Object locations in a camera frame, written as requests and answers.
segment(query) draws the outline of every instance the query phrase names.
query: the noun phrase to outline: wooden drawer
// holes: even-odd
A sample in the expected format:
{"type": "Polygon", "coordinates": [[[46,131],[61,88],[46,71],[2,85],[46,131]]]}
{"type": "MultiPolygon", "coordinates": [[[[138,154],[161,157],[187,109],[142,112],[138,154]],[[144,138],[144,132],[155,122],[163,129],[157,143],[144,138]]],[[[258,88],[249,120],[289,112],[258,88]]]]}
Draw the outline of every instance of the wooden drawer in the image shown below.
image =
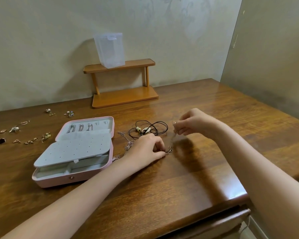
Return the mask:
{"type": "Polygon", "coordinates": [[[159,239],[212,239],[236,228],[250,215],[247,207],[232,208],[192,225],[168,233],[159,239]]]}

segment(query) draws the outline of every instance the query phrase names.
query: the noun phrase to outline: wooden desk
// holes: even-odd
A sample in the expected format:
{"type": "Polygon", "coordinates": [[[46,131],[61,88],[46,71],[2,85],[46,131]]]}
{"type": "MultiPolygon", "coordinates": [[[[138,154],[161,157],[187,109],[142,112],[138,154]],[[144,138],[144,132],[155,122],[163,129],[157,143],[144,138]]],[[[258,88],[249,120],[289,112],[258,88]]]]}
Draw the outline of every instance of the wooden desk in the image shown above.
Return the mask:
{"type": "MultiPolygon", "coordinates": [[[[4,133],[0,145],[0,237],[79,184],[50,189],[32,180],[33,163],[54,141],[62,125],[75,119],[113,116],[114,155],[126,140],[117,134],[136,120],[161,120],[172,126],[198,107],[230,125],[285,172],[299,178],[299,120],[214,80],[156,87],[159,99],[91,109],[91,98],[0,112],[0,130],[19,122],[19,134],[4,133]],[[44,112],[50,108],[56,116],[44,112]],[[74,111],[75,116],[63,114],[74,111]],[[51,132],[41,143],[25,142],[51,132]]],[[[169,143],[172,130],[162,138],[169,143]]],[[[174,152],[122,182],[73,238],[155,238],[224,209],[246,203],[248,196],[216,144],[199,134],[179,138],[174,152]]]]}

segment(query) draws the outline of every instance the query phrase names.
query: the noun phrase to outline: shelf top tier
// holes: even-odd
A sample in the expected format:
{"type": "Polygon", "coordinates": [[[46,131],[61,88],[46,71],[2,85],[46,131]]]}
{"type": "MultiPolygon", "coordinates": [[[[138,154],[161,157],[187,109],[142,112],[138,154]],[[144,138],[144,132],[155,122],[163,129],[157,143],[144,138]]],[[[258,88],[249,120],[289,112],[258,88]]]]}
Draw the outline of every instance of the shelf top tier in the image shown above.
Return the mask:
{"type": "Polygon", "coordinates": [[[118,66],[118,67],[114,67],[114,68],[110,68],[110,69],[105,68],[101,64],[87,65],[84,67],[83,72],[85,74],[90,74],[90,73],[98,73],[98,72],[107,72],[107,71],[111,71],[111,70],[147,67],[147,66],[154,66],[154,65],[155,65],[155,62],[151,59],[130,60],[130,61],[125,61],[125,65],[123,65],[123,66],[118,66]]]}

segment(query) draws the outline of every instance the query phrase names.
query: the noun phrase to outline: person's left arm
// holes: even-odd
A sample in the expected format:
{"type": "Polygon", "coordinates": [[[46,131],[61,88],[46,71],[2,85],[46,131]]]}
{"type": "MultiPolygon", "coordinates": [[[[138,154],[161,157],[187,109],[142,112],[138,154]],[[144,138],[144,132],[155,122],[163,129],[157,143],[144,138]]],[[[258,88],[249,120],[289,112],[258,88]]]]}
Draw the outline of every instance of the person's left arm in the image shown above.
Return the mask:
{"type": "Polygon", "coordinates": [[[160,137],[152,133],[141,136],[123,158],[2,238],[69,239],[121,181],[164,156],[165,146],[160,137]],[[159,152],[153,152],[154,145],[159,152]]]}

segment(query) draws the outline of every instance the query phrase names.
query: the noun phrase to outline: open jewelry box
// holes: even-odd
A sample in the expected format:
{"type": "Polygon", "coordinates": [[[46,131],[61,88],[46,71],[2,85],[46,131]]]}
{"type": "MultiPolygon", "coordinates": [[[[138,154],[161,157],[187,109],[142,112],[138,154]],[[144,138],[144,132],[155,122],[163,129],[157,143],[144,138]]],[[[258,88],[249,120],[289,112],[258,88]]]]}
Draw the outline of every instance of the open jewelry box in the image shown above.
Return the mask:
{"type": "Polygon", "coordinates": [[[112,163],[114,118],[65,123],[35,161],[32,179],[42,188],[88,180],[112,163]]]}

